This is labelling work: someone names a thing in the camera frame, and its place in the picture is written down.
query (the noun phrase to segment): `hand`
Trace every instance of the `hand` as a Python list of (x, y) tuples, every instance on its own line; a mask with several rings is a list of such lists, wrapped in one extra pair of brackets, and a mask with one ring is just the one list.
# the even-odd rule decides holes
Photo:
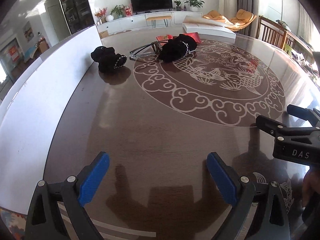
[(309, 170), (302, 183), (302, 207), (305, 207), (313, 193), (320, 194), (320, 170)]

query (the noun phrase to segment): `flower vase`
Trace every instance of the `flower vase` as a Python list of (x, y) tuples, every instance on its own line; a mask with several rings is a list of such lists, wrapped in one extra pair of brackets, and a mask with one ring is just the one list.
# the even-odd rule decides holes
[(190, 11), (197, 12), (197, 11), (199, 11), (199, 7), (191, 5), (190, 6)]
[(106, 17), (107, 22), (111, 22), (111, 21), (113, 21), (113, 19), (114, 19), (114, 17), (111, 14)]

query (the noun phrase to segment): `tv stand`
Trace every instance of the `tv stand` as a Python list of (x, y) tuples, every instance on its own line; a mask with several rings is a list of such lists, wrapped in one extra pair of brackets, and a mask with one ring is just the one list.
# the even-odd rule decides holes
[[(150, 17), (163, 17), (163, 16), (171, 16), (172, 19), (169, 21), (169, 26), (180, 25), (182, 26), (183, 20), (186, 16), (193, 17), (202, 17), (201, 12), (189, 12), (189, 11), (160, 11), (153, 13), (134, 13), (133, 16), (123, 17), (119, 19), (115, 19), (111, 22), (103, 23), (97, 26), (99, 32), (108, 31), (109, 34), (126, 31), (126, 30), (141, 30), (144, 28), (152, 28), (151, 20), (147, 21), (147, 18)], [(164, 23), (163, 21), (157, 21), (156, 27), (165, 27), (167, 21)]]

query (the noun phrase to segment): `black tv screen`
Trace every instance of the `black tv screen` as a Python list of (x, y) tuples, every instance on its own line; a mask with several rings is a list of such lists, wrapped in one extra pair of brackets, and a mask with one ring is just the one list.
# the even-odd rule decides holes
[(170, 9), (172, 0), (131, 0), (133, 12)]

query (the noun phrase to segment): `dining table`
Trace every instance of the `dining table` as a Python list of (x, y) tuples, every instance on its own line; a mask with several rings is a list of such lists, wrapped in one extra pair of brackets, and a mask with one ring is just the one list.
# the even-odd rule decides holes
[[(107, 152), (108, 172), (85, 206), (105, 239), (209, 240), (232, 208), (206, 166), (217, 152), (239, 176), (278, 182), (294, 236), (309, 167), (274, 158), (274, 138), (255, 120), (261, 114), (288, 127), (311, 126), (286, 107), (319, 109), (319, 90), (284, 51), (241, 34), (200, 34), (196, 51), (171, 63), (157, 55), (129, 59), (157, 36), (180, 33), (175, 26), (102, 39), (128, 60), (107, 74), (93, 63), (83, 76), (55, 131), (44, 180), (64, 181)], [(245, 238), (256, 208), (252, 203), (237, 239)]]

